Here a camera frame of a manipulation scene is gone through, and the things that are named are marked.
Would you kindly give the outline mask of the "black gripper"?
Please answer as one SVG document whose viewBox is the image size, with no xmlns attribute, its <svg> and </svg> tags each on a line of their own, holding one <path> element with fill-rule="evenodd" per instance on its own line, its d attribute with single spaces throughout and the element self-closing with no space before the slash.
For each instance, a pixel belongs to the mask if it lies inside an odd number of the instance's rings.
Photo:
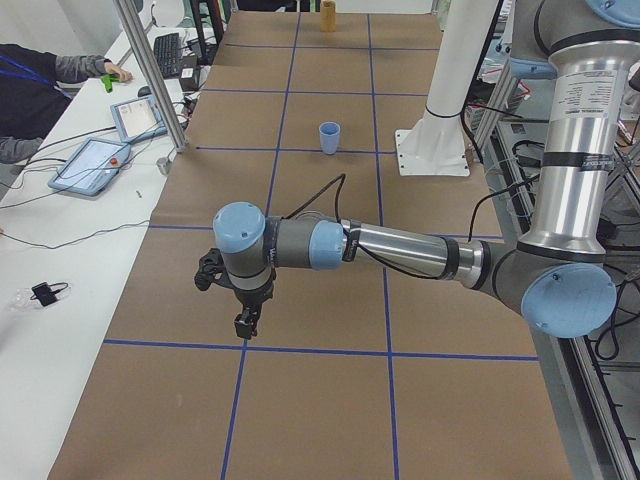
<svg viewBox="0 0 640 480">
<path fill-rule="evenodd" d="M 268 280 L 262 286 L 251 290 L 238 287 L 234 287 L 233 290 L 236 298 L 244 308 L 234 319 L 236 335 L 242 339 L 256 337 L 258 335 L 260 311 L 262 305 L 273 298 L 274 282 Z"/>
</svg>

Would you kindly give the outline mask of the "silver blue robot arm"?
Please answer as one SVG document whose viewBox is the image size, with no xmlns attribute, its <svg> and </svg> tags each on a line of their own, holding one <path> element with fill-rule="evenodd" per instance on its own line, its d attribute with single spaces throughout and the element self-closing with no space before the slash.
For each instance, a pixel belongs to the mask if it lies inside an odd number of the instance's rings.
<svg viewBox="0 0 640 480">
<path fill-rule="evenodd" d="M 459 242 L 305 210 L 267 217 L 235 202 L 215 216 L 216 245 L 195 277 L 241 302 L 238 336 L 257 333 L 280 267 L 335 269 L 364 253 L 402 273 L 455 280 L 558 338 L 590 333 L 611 316 L 616 290 L 596 230 L 630 68 L 639 59 L 635 1 L 519 1 L 510 70 L 555 82 L 529 230 L 515 245 Z"/>
</svg>

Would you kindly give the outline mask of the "person's hand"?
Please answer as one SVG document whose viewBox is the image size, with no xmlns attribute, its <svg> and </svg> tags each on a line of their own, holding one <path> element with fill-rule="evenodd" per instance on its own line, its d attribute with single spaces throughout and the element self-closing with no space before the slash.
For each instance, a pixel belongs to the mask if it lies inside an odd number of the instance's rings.
<svg viewBox="0 0 640 480">
<path fill-rule="evenodd" d="M 123 69 L 122 67 L 120 67 L 119 65 L 110 62 L 110 61 L 105 61 L 104 62 L 104 69 L 105 69 L 105 73 L 109 74 L 110 76 L 116 77 L 118 79 L 119 82 L 121 83 L 127 83 L 130 82 L 133 79 L 133 75 L 131 72 L 129 72 L 128 70 Z"/>
</svg>

